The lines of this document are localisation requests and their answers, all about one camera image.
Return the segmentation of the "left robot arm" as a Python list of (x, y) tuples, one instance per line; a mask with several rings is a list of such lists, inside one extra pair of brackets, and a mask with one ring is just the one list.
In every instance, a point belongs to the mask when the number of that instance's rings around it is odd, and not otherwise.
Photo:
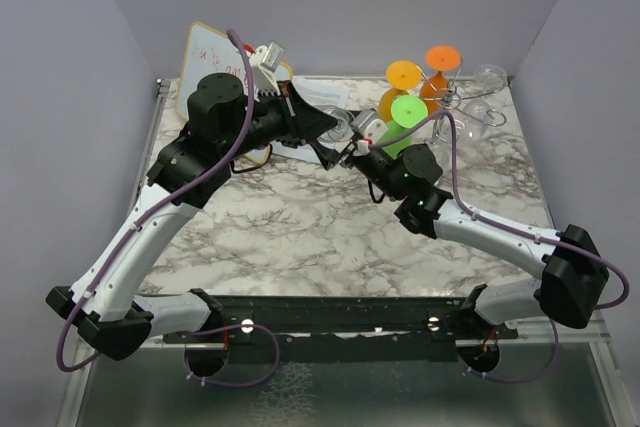
[(55, 287), (47, 304), (65, 331), (115, 361), (148, 338), (189, 332), (206, 342), (220, 332), (221, 308), (204, 291), (147, 296), (139, 287), (174, 236), (232, 175), (237, 157), (283, 140), (316, 141), (334, 117), (304, 101), (292, 83), (254, 96), (228, 73), (202, 78), (187, 101), (188, 121), (158, 154), (129, 217), (95, 264), (70, 287)]

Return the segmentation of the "yellow plastic wine glass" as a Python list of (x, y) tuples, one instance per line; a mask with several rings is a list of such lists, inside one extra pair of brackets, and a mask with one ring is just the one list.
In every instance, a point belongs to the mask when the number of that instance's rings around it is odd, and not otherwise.
[(386, 69), (386, 80), (389, 89), (379, 100), (377, 112), (384, 122), (392, 120), (391, 106), (393, 101), (402, 95), (407, 95), (409, 90), (418, 86), (422, 79), (420, 67), (409, 60), (397, 60)]

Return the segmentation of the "clear wine glass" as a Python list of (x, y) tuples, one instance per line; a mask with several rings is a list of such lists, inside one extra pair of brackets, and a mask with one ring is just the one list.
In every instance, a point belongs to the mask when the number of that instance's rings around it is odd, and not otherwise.
[(453, 136), (456, 136), (456, 145), (471, 145), (481, 140), (483, 135), (482, 125), (469, 117), (454, 117), (455, 130), (453, 133), (450, 121), (447, 117), (437, 120), (434, 126), (434, 136), (445, 144), (451, 144)]

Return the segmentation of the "green plastic wine glass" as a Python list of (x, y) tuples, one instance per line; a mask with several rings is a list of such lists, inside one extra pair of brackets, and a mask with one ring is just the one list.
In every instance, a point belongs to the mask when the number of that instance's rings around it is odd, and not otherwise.
[(423, 100), (414, 95), (400, 95), (387, 107), (379, 111), (380, 117), (386, 121), (387, 132), (381, 142), (395, 139), (413, 128), (428, 116), (428, 109)]

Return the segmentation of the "orange plastic wine glass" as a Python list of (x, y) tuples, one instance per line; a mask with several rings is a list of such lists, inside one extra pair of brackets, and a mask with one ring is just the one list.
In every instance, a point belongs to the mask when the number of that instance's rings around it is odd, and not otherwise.
[(448, 79), (446, 72), (460, 67), (462, 59), (458, 50), (449, 45), (437, 45), (429, 49), (425, 54), (427, 66), (434, 71), (424, 80), (419, 97), (426, 105), (428, 114), (431, 115), (441, 108), (440, 100), (448, 93)]

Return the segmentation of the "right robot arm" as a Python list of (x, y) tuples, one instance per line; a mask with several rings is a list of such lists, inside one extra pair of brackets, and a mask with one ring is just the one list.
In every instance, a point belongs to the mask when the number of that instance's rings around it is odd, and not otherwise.
[(443, 170), (424, 144), (397, 157), (382, 149), (359, 155), (318, 142), (311, 146), (325, 168), (338, 163), (354, 168), (397, 201), (394, 214), (409, 232), (478, 249), (527, 273), (523, 281), (472, 290), (459, 314), (467, 336), (481, 338), (507, 321), (539, 316), (573, 329), (589, 323), (609, 274), (586, 230), (527, 226), (457, 201), (436, 186)]

